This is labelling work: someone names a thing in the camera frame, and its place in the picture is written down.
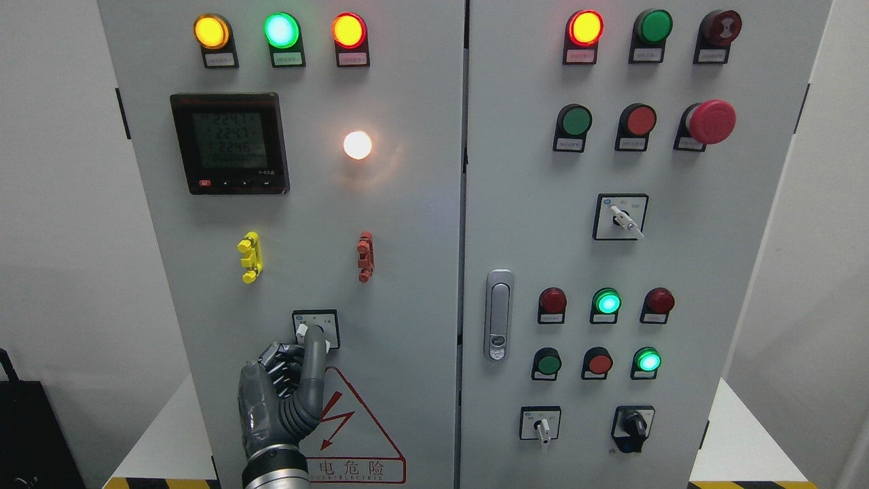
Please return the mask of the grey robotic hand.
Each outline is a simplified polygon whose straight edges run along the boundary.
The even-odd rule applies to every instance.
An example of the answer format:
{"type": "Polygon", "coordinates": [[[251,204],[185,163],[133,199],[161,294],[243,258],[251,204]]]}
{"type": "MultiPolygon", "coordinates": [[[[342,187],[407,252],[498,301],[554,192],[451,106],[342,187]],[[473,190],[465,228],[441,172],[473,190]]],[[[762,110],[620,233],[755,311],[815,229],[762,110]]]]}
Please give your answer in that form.
{"type": "Polygon", "coordinates": [[[242,443],[248,459],[270,446],[297,446],[320,423],[329,342],[319,325],[308,328],[302,346],[273,342],[254,363],[242,366],[238,388],[242,443]],[[295,390],[286,397],[270,372],[295,360],[295,390]]]}

